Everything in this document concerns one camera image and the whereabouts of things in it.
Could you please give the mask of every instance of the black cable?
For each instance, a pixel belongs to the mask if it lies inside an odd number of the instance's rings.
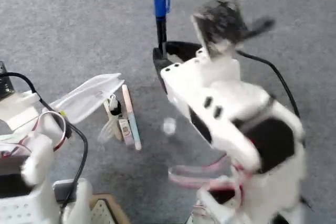
[[[40,94],[36,91],[33,83],[25,75],[23,75],[21,73],[15,73],[15,72],[0,73],[0,78],[1,77],[10,77],[10,76],[19,77],[19,78],[23,79],[28,84],[28,86],[30,87],[31,92],[32,93],[36,93],[40,97],[40,100],[39,100],[40,103],[44,107],[46,107],[48,110],[55,111],[48,103],[46,103],[41,98]],[[72,193],[74,192],[74,190],[77,187],[77,183],[78,183],[79,177],[80,177],[80,175],[83,172],[83,169],[84,169],[84,166],[85,166],[85,162],[86,162],[86,159],[88,157],[88,149],[89,149],[88,139],[85,137],[85,135],[79,129],[77,129],[77,127],[75,127],[72,123],[70,123],[68,120],[66,120],[66,123],[67,123],[68,127],[70,127],[72,130],[74,130],[82,138],[82,140],[84,142],[84,152],[83,152],[83,157],[82,157],[82,160],[80,162],[80,166],[78,168],[77,174],[75,175],[74,180],[72,181],[69,193],[68,193],[65,201],[63,202],[62,206],[61,206],[61,212],[68,205],[70,197],[71,197]]]
[[[241,50],[237,50],[237,53],[245,58],[248,58],[248,59],[252,59],[252,60],[256,60],[256,61],[259,61],[259,62],[262,62],[264,64],[267,64],[268,66],[271,67],[271,69],[274,71],[274,73],[277,75],[277,77],[279,78],[279,80],[281,81],[281,84],[283,86],[283,88],[285,89],[287,95],[288,95],[288,98],[289,98],[289,101],[294,109],[294,113],[295,115],[300,118],[300,112],[299,112],[299,109],[298,109],[298,106],[296,105],[296,101],[292,95],[292,93],[290,92],[290,89],[289,87],[287,86],[287,83],[285,81],[285,79],[283,78],[283,76],[281,75],[281,73],[279,72],[279,70],[273,65],[273,63],[269,62],[268,60],[265,60],[263,58],[259,58],[257,56],[253,56],[253,55],[250,55],[250,54],[247,54],[246,52],[243,52]]]

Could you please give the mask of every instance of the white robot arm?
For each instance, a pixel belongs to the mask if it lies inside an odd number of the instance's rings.
[[[6,73],[0,62],[0,74]],[[34,108],[40,100],[36,92],[17,93],[8,77],[0,75],[0,120],[14,131],[0,136],[0,223],[91,224],[90,183],[78,180],[71,201],[65,200],[71,180],[53,186],[48,173],[54,162],[54,151],[67,145],[65,119],[54,111],[41,115]]]
[[[302,124],[263,88],[241,81],[239,62],[233,58],[237,43],[271,22],[247,31],[233,0],[207,4],[193,21],[201,48],[168,42],[167,52],[180,53],[184,62],[172,63],[158,49],[153,60],[169,101],[232,161],[232,177],[199,189],[194,213],[201,207],[201,216],[211,216],[209,223],[303,224]]]

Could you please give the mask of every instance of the white wire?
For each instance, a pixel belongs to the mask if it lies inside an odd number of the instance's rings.
[[[57,113],[57,112],[55,112],[55,111],[46,111],[46,112],[43,112],[39,117],[38,117],[38,121],[37,121],[37,125],[36,125],[36,128],[35,128],[35,130],[37,129],[37,127],[38,127],[38,124],[39,124],[39,122],[40,122],[40,120],[41,120],[41,118],[43,117],[43,116],[45,116],[45,115],[47,115],[47,114],[53,114],[53,115],[56,115],[56,116],[58,116],[59,118],[61,118],[61,120],[62,120],[62,123],[63,123],[63,134],[62,134],[62,137],[61,137],[61,139],[60,139],[60,141],[58,142],[58,144],[56,145],[56,146],[58,146],[59,144],[61,144],[63,141],[64,141],[64,139],[65,139],[65,135],[66,135],[66,126],[67,126],[67,123],[66,123],[66,121],[65,121],[65,118],[61,115],[61,114],[59,114],[59,113]]]
[[[28,152],[32,152],[29,148],[27,148],[26,146],[22,145],[22,144],[14,144],[14,143],[0,143],[0,146],[2,145],[8,145],[8,146],[14,146],[14,147],[19,147],[19,148],[22,148]]]

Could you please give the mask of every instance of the light blue pen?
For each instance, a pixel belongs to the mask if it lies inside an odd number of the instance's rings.
[[[139,151],[139,150],[141,150],[140,135],[139,135],[138,127],[136,125],[137,123],[135,121],[135,116],[134,116],[134,113],[133,113],[133,107],[132,107],[130,93],[129,93],[128,88],[125,84],[123,84],[121,86],[121,88],[122,88],[122,94],[124,96],[124,101],[125,101],[125,105],[126,105],[128,120],[130,122],[130,127],[131,127],[132,135],[133,135],[133,138],[134,138],[134,142],[135,142],[135,149]]]

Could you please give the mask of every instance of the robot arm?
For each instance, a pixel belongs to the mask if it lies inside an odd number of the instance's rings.
[[[181,57],[183,63],[172,63],[156,49],[153,61],[169,101],[211,147],[232,160],[231,189],[203,186],[198,206],[219,223],[268,224],[299,202],[305,176],[303,127],[262,87],[241,81],[233,54],[237,44],[273,22],[268,19],[249,31],[233,0],[210,2],[193,21],[202,45]],[[167,52],[174,46],[167,42]]]

